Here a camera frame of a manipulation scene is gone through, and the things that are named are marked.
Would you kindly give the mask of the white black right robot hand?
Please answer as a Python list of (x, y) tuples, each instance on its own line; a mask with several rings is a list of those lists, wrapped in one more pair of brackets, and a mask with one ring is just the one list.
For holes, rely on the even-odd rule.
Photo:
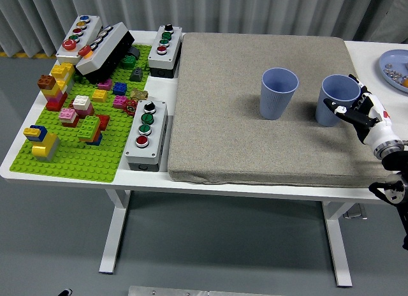
[(352, 124), (360, 142), (370, 146), (374, 152), (391, 146), (402, 150), (404, 144), (393, 132), (390, 116), (379, 98), (354, 75), (350, 74), (349, 78), (360, 87), (360, 95), (350, 107), (328, 98), (325, 98), (323, 103), (338, 118)]

